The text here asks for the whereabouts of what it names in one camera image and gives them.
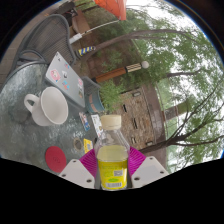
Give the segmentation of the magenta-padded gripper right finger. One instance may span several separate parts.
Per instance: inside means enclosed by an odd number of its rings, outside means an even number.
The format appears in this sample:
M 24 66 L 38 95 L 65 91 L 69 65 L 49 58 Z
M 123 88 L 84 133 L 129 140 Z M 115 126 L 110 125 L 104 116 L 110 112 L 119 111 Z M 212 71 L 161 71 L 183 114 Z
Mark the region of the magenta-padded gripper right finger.
M 128 172 L 133 188 L 143 187 L 168 175 L 154 156 L 146 157 L 133 147 L 130 148 Z

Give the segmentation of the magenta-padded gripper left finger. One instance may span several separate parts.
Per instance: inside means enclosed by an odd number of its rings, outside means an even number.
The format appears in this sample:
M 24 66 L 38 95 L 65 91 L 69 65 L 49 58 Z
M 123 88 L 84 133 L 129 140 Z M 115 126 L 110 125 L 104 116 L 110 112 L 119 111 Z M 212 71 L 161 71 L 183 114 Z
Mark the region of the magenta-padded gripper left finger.
M 59 176 L 76 185 L 93 189 L 97 175 L 97 159 L 94 150 L 90 150 L 80 159 L 72 159 Z

